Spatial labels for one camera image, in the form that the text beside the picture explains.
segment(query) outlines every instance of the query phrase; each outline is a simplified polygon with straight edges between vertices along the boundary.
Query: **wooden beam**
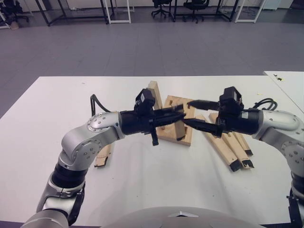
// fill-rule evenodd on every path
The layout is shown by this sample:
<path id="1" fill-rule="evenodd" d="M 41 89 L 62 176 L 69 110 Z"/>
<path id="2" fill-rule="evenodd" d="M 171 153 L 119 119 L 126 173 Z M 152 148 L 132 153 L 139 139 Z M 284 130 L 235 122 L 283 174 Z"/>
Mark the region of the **wooden beam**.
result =
<path id="1" fill-rule="evenodd" d="M 211 122 L 215 123 L 217 116 L 218 116 L 217 113 L 211 113 L 209 115 Z M 236 155 L 237 159 L 241 162 L 243 168 L 245 169 L 254 168 L 251 160 L 248 158 L 242 146 L 239 144 L 239 142 L 232 133 L 228 133 L 228 134 L 223 133 L 222 138 L 225 141 L 225 143 L 230 147 L 230 149 L 233 151 L 233 153 Z"/>
<path id="2" fill-rule="evenodd" d="M 148 84 L 148 89 L 151 91 L 152 96 L 155 98 L 154 110 L 162 109 L 162 99 L 160 90 L 158 89 L 158 85 L 156 81 L 151 81 Z"/>
<path id="3" fill-rule="evenodd" d="M 243 150 L 245 151 L 245 153 L 248 155 L 248 156 L 252 156 L 253 153 L 250 149 L 250 147 L 248 146 L 248 143 L 246 142 L 243 134 L 241 133 L 238 133 L 238 132 L 233 132 L 234 136 L 236 137 L 237 141 L 239 142 L 239 144 L 241 144 Z"/>
<path id="4" fill-rule="evenodd" d="M 198 115 L 195 118 L 206 121 L 206 119 L 203 115 Z M 212 145 L 218 151 L 219 155 L 222 157 L 222 159 L 231 168 L 231 170 L 233 172 L 239 170 L 242 167 L 241 162 L 238 160 L 236 155 L 227 146 L 227 144 L 224 142 L 224 140 L 222 138 L 217 138 L 208 132 L 204 132 L 204 134 L 206 135 L 206 137 L 209 139 L 209 141 L 212 143 Z"/>
<path id="5" fill-rule="evenodd" d="M 95 159 L 94 167 L 105 166 L 106 161 L 108 160 L 109 155 L 111 154 L 111 144 L 106 145 L 101 151 L 97 154 Z"/>

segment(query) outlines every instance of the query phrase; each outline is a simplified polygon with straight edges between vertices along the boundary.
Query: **wooden plank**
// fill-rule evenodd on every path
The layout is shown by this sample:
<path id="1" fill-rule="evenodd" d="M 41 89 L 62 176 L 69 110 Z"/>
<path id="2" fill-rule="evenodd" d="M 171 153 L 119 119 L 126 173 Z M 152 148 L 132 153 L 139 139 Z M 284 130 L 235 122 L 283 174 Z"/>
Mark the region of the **wooden plank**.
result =
<path id="1" fill-rule="evenodd" d="M 238 132 L 233 132 L 234 136 L 236 137 L 237 141 L 239 142 L 239 144 L 242 146 L 243 150 L 245 151 L 245 153 L 248 156 L 252 156 L 253 153 L 248 145 L 248 143 L 246 142 L 243 134 L 238 133 Z"/>
<path id="2" fill-rule="evenodd" d="M 97 154 L 95 158 L 95 165 L 94 167 L 100 167 L 105 166 L 106 161 L 111 154 L 111 144 L 106 145 L 104 148 L 101 149 L 101 151 Z"/>
<path id="3" fill-rule="evenodd" d="M 211 122 L 215 123 L 217 116 L 218 116 L 217 113 L 211 113 L 209 115 Z M 223 133 L 222 138 L 225 141 L 225 143 L 230 147 L 230 149 L 233 151 L 233 153 L 236 155 L 237 159 L 241 162 L 243 168 L 245 169 L 254 168 L 251 160 L 248 158 L 247 154 L 245 153 L 242 146 L 238 143 L 237 139 L 234 137 L 233 134 Z"/>
<path id="4" fill-rule="evenodd" d="M 206 119 L 203 115 L 198 115 L 195 118 L 206 121 Z M 204 132 L 204 134 L 209 139 L 209 141 L 212 143 L 212 145 L 215 147 L 215 149 L 218 151 L 219 155 L 222 157 L 224 162 L 231 168 L 231 170 L 233 172 L 239 170 L 242 167 L 241 162 L 238 160 L 236 155 L 227 146 L 227 144 L 224 142 L 224 140 L 222 138 L 217 138 L 208 132 Z"/>
<path id="5" fill-rule="evenodd" d="M 178 105 L 183 105 L 183 103 L 176 103 L 175 101 L 172 102 L 172 106 L 178 106 Z M 184 112 L 184 108 L 179 110 L 179 112 L 183 113 Z M 175 127 L 175 134 L 176 134 L 176 140 L 180 141 L 183 138 L 186 137 L 186 132 L 185 132 L 185 124 L 183 121 L 177 121 L 174 123 L 174 127 Z"/>
<path id="6" fill-rule="evenodd" d="M 156 81 L 151 81 L 148 84 L 148 89 L 151 91 L 152 96 L 155 98 L 154 110 L 162 109 L 162 99 L 160 90 L 158 89 L 158 85 Z"/>
<path id="7" fill-rule="evenodd" d="M 187 103 L 189 101 L 192 101 L 191 99 L 187 98 L 182 98 L 182 97 L 177 97 L 177 96 L 171 96 L 169 95 L 165 101 L 164 107 L 171 107 L 172 104 L 184 104 L 184 112 L 186 113 L 185 118 L 194 118 L 194 112 L 195 108 L 192 106 L 188 106 Z M 186 146 L 191 146 L 191 141 L 192 141 L 192 128 L 191 127 L 185 127 L 185 138 L 183 138 L 180 141 L 176 140 L 176 132 L 175 132 L 175 125 L 174 123 L 167 125 L 165 129 L 157 128 L 156 132 L 158 135 L 159 139 L 167 140 L 170 142 L 175 142 L 178 144 L 186 145 Z"/>

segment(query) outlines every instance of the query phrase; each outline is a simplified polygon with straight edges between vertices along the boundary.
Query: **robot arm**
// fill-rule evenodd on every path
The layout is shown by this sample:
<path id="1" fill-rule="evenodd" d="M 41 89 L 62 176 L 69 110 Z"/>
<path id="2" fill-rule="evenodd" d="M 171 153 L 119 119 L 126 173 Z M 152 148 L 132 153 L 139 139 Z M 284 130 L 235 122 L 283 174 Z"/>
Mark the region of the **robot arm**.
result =
<path id="1" fill-rule="evenodd" d="M 286 158 L 291 170 L 291 198 L 299 203 L 299 208 L 303 207 L 304 124 L 297 116 L 284 111 L 254 108 L 245 110 L 241 94 L 235 87 L 226 88 L 218 102 L 195 100 L 188 105 L 218 111 L 215 124 L 197 119 L 183 120 L 185 124 L 197 130 L 210 132 L 217 137 L 228 132 L 244 133 L 277 148 Z"/>
<path id="2" fill-rule="evenodd" d="M 85 196 L 85 176 L 98 152 L 106 145 L 134 133 L 151 134 L 158 145 L 155 128 L 183 119 L 183 107 L 153 110 L 155 99 L 148 89 L 136 98 L 134 110 L 99 113 L 62 139 L 62 152 L 37 207 L 23 228 L 67 228 L 77 219 Z"/>

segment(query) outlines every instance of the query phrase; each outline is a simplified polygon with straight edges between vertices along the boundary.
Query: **black cable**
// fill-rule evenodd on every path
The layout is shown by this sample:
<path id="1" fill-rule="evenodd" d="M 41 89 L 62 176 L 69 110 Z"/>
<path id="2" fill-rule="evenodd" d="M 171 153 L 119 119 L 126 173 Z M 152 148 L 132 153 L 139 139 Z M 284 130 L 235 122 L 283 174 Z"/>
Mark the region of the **black cable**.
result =
<path id="1" fill-rule="evenodd" d="M 270 103 L 270 106 L 268 108 L 262 108 L 262 110 L 274 111 L 277 108 L 277 102 L 275 102 L 272 98 L 265 98 L 255 103 L 255 105 L 252 108 L 258 108 L 259 106 L 267 103 Z"/>
<path id="2" fill-rule="evenodd" d="M 109 111 L 108 109 L 106 109 L 101 103 L 100 101 L 97 99 L 96 95 L 93 94 L 91 97 L 90 97 L 90 103 L 91 103 L 91 113 L 92 113 L 92 116 L 96 114 L 96 108 L 95 108 L 95 103 L 97 103 L 97 105 L 99 107 L 101 107 L 101 109 L 103 109 L 105 112 L 107 113 L 110 113 L 111 111 Z"/>

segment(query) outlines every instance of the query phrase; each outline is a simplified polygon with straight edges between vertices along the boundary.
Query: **white desk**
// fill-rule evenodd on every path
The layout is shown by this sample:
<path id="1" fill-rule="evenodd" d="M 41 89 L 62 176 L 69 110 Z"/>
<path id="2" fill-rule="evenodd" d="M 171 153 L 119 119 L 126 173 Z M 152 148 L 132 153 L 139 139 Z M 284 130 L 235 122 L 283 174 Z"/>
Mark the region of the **white desk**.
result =
<path id="1" fill-rule="evenodd" d="M 150 80 L 158 81 L 163 101 L 167 95 L 217 101 L 225 87 L 236 86 L 246 107 L 273 97 L 281 109 L 304 117 L 267 76 L 40 77 L 0 119 L 0 220 L 24 222 L 35 213 L 62 137 L 90 117 L 92 93 L 110 110 L 131 110 Z M 103 226 L 157 206 L 207 208 L 258 224 L 289 222 L 284 157 L 246 139 L 255 169 L 232 173 L 202 132 L 193 132 L 191 147 L 162 140 L 153 147 L 149 135 L 126 136 L 115 142 L 106 167 L 89 169 L 75 225 Z"/>
<path id="2" fill-rule="evenodd" d="M 304 72 L 264 71 L 304 113 Z"/>

